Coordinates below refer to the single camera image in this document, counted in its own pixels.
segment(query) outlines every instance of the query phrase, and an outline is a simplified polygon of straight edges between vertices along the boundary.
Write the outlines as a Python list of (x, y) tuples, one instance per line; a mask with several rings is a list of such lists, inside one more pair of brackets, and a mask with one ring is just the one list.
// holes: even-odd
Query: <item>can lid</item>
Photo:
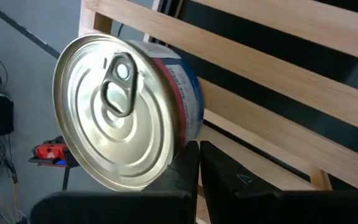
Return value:
[(172, 161), (179, 125), (164, 76), (117, 38), (91, 34), (61, 54), (53, 79), (63, 137), (81, 166), (113, 190), (141, 190)]

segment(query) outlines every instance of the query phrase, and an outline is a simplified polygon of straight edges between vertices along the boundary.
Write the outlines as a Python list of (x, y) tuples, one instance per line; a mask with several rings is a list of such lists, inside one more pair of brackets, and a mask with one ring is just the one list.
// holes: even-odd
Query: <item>pull ring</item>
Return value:
[[(107, 92), (110, 83), (114, 83), (124, 90), (124, 93), (127, 96), (127, 106), (124, 111), (115, 107), (108, 100)], [(134, 110), (136, 88), (137, 67), (134, 59), (129, 53), (115, 53), (101, 84), (100, 96), (103, 105), (118, 118), (129, 116)]]

